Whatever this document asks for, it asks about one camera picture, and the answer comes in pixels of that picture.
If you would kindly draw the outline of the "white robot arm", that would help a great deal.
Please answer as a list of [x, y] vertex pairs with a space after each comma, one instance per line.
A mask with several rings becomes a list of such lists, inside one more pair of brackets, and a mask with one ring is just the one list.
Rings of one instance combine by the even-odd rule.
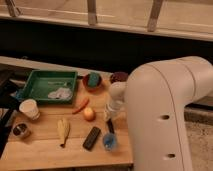
[[184, 108], [213, 91], [213, 65], [196, 56], [150, 62], [109, 87], [105, 117], [124, 108], [134, 171], [193, 171]]

